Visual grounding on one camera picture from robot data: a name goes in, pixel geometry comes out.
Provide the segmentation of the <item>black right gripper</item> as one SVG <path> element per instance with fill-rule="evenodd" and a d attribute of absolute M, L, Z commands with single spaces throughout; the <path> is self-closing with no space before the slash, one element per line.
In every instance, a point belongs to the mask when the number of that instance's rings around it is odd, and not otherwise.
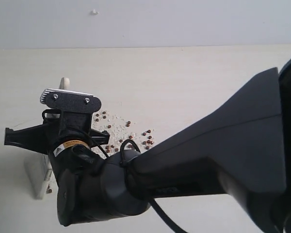
<path fill-rule="evenodd" d="M 107 145 L 109 133 L 91 128 L 92 115 L 46 109 L 42 112 L 41 125 L 21 130 L 5 128 L 4 145 L 40 154 L 48 154 L 59 144 L 73 140 L 84 142 L 89 148 Z"/>

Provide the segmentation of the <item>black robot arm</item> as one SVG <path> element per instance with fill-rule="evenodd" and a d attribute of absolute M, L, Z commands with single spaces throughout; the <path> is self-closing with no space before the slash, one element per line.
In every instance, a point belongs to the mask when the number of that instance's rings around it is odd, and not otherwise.
<path fill-rule="evenodd" d="M 48 156 L 65 227 L 136 216 L 153 208 L 179 227 L 157 198 L 229 194 L 265 233 L 291 233 L 291 59 L 255 75 L 210 115 L 146 152 L 126 139 L 109 142 L 91 128 L 101 101 L 91 94 L 45 89 L 43 123 L 5 129 L 4 143 Z"/>

